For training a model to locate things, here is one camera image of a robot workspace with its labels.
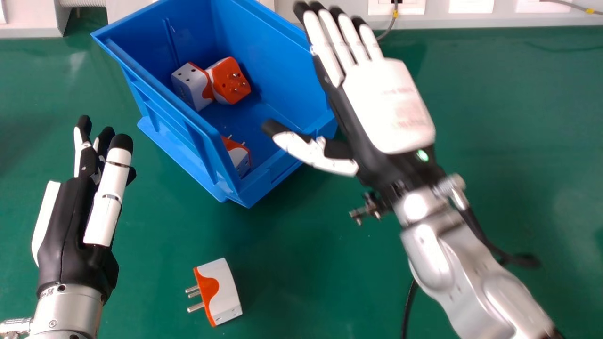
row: table surface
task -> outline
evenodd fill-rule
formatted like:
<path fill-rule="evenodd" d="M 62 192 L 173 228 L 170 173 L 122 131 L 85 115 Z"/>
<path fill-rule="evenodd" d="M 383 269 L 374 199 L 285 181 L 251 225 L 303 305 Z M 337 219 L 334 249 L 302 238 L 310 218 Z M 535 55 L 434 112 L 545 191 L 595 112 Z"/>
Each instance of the table surface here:
<path fill-rule="evenodd" d="M 252 209 L 216 202 L 137 128 L 117 64 L 89 33 L 0 42 L 0 319 L 29 316 L 30 241 L 48 180 L 72 172 L 72 128 L 112 125 L 135 143 L 114 253 L 121 271 L 101 338 L 398 338 L 411 278 L 394 217 L 357 226 L 360 184 L 301 168 Z M 460 173 L 490 238 L 532 252 L 511 270 L 567 338 L 600 338 L 603 314 L 603 27 L 396 31 L 438 127 L 438 157 Z M 244 309 L 211 328 L 184 289 L 192 267 L 225 257 Z M 417 295 L 410 338 L 455 338 Z"/>

